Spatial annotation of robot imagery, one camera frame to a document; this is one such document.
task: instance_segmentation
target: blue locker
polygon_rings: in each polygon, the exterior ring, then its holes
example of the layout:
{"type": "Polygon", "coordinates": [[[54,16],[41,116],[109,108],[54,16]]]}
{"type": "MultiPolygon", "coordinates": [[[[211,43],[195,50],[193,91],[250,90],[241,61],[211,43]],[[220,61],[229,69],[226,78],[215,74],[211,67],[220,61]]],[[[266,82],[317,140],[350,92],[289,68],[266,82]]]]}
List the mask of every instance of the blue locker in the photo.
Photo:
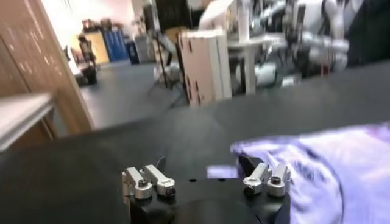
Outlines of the blue locker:
{"type": "Polygon", "coordinates": [[[129,60],[129,55],[124,44],[123,31],[105,31],[104,41],[110,62],[129,60]]]}

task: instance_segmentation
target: black tabletop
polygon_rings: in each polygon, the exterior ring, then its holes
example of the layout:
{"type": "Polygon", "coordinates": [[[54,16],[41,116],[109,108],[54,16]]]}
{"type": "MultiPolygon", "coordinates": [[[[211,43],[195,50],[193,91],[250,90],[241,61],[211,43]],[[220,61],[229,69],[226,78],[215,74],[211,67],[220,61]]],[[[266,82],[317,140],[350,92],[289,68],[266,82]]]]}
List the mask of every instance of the black tabletop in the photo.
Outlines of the black tabletop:
{"type": "Polygon", "coordinates": [[[121,171],[167,158],[166,174],[202,178],[234,164],[240,140],[390,117],[390,62],[238,97],[35,149],[0,155],[0,223],[127,223],[121,171]]]}

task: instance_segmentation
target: purple cloth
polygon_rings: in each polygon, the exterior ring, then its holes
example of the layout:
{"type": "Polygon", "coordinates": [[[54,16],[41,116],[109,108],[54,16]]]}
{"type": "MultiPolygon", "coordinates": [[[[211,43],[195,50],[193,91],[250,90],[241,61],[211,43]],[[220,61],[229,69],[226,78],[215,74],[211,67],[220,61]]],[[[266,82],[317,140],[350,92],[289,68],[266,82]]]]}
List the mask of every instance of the purple cloth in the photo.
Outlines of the purple cloth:
{"type": "Polygon", "coordinates": [[[291,170],[291,223],[390,223],[388,124],[238,142],[235,155],[291,170]]]}

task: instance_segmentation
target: bolt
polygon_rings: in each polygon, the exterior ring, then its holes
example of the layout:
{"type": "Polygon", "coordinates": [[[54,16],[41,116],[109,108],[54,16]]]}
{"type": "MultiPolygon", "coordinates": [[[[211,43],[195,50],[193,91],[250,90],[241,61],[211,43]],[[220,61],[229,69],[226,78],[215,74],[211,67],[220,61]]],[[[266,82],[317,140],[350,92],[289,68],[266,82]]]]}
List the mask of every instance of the bolt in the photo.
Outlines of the bolt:
{"type": "Polygon", "coordinates": [[[282,182],[282,180],[280,179],[280,177],[271,177],[271,183],[272,184],[280,184],[282,182]]]}
{"type": "Polygon", "coordinates": [[[141,179],[138,182],[138,187],[146,187],[147,186],[147,180],[141,179]]]}
{"type": "Polygon", "coordinates": [[[166,190],[166,196],[167,197],[174,197],[176,195],[176,189],[174,187],[168,188],[166,190]]]}
{"type": "Polygon", "coordinates": [[[244,188],[244,195],[247,197],[253,197],[255,195],[255,190],[252,186],[246,186],[244,188]]]}

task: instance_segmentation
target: white box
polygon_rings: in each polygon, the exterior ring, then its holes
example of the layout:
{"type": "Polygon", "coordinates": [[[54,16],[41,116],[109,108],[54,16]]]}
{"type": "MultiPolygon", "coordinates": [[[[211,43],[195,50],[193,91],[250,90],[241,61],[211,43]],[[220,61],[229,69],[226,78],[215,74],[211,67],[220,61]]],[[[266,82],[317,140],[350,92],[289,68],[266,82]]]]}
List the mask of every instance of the white box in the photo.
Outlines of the white box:
{"type": "Polygon", "coordinates": [[[180,34],[190,105],[232,98],[226,33],[223,30],[180,34]]]}

